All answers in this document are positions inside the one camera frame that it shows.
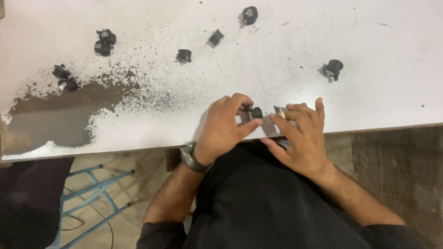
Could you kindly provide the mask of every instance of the white table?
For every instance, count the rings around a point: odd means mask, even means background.
[[[235,92],[266,113],[323,97],[325,132],[443,122],[440,0],[5,5],[3,161],[186,144],[198,138],[210,104]],[[240,14],[251,5],[259,17],[243,27]],[[104,28],[117,35],[109,57],[93,51],[95,31]],[[207,41],[217,29],[225,38],[213,48]],[[178,49],[191,50],[192,62],[177,62]],[[344,63],[333,83],[319,73],[331,59]],[[88,91],[61,92],[51,74],[60,64]],[[126,88],[114,86],[120,80]],[[25,100],[10,114],[14,98]],[[277,135],[259,128],[246,139]]]

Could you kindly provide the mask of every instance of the wristwatch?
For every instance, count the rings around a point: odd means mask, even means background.
[[[212,168],[214,163],[212,162],[208,165],[203,165],[197,162],[194,157],[194,149],[196,144],[196,141],[192,141],[185,148],[180,149],[182,151],[182,160],[194,172],[206,173]]]

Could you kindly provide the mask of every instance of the black cable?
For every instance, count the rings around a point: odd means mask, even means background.
[[[82,227],[85,224],[85,222],[82,219],[78,218],[78,217],[75,217],[75,216],[72,216],[72,215],[68,215],[67,217],[71,217],[73,219],[76,219],[76,220],[80,221],[81,225],[79,225],[77,227],[74,227],[74,228],[71,228],[71,229],[63,229],[62,228],[62,231],[72,231],[72,230],[75,230],[77,228]]]
[[[70,190],[69,188],[67,188],[67,187],[64,187],[66,190],[68,190],[68,191],[70,191],[71,193],[74,193],[74,191],[72,191],[72,190]],[[106,219],[97,209],[95,209],[95,207],[93,207],[91,204],[89,204],[89,206],[91,206],[99,215],[101,215],[102,217],[103,217],[103,219]],[[111,224],[109,223],[109,222],[107,222],[108,223],[108,225],[109,225],[109,228],[111,229],[111,234],[112,234],[112,243],[111,243],[111,249],[113,249],[113,247],[114,247],[114,232],[112,231],[112,227],[111,227]]]

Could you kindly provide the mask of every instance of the small component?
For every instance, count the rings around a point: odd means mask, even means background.
[[[255,6],[247,7],[243,10],[243,22],[246,25],[254,24],[258,17],[258,11]]]
[[[282,117],[283,119],[286,119],[286,115],[284,114],[284,111],[281,109],[281,107],[274,106],[274,110],[276,111],[276,115]]]
[[[248,121],[251,121],[254,118],[263,118],[261,109],[258,107],[252,108],[251,106],[246,109],[246,116],[248,117]]]
[[[69,79],[61,79],[58,81],[58,87],[60,87],[61,90],[66,92],[74,92],[78,89],[78,84],[75,81],[74,77],[71,77]]]
[[[109,29],[104,29],[102,31],[97,30],[97,34],[100,37],[100,40],[104,43],[114,45],[117,41],[117,37]]]
[[[187,49],[179,49],[179,54],[177,55],[177,60],[181,62],[191,62],[192,52]]]
[[[327,65],[323,67],[323,73],[332,77],[334,81],[338,80],[340,70],[343,69],[343,63],[339,60],[330,60]]]
[[[108,56],[111,53],[111,49],[114,49],[114,46],[111,46],[102,41],[97,41],[94,47],[94,51],[101,54],[102,56]]]
[[[219,29],[217,29],[214,33],[212,33],[211,38],[209,38],[209,41],[212,42],[215,46],[217,46],[224,38],[225,36],[220,32]]]
[[[52,72],[53,75],[55,75],[56,77],[59,77],[61,79],[67,79],[69,77],[69,75],[71,74],[70,71],[68,71],[67,69],[65,69],[65,65],[54,65],[55,69]]]

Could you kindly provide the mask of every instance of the concrete floor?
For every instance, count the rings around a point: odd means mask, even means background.
[[[440,167],[443,162],[443,128],[326,135],[325,147],[334,165],[397,212],[430,248],[443,248],[443,181],[439,169],[443,168]],[[99,180],[136,170],[136,174],[123,178],[107,190],[119,207],[127,202],[134,204],[109,222],[114,233],[113,248],[135,248],[146,209],[168,176],[163,150],[82,156],[75,159],[71,171],[100,163],[105,167],[94,172]],[[66,181],[66,187],[74,191],[90,184],[87,175]],[[81,201],[74,198],[66,202],[65,210]],[[93,206],[105,217],[112,213],[103,198]],[[62,232],[62,245],[102,220],[90,206],[73,215],[85,221],[85,225]],[[79,224],[75,219],[64,218],[62,228],[70,229]],[[73,248],[106,249],[111,248],[111,241],[110,228],[103,225]]]

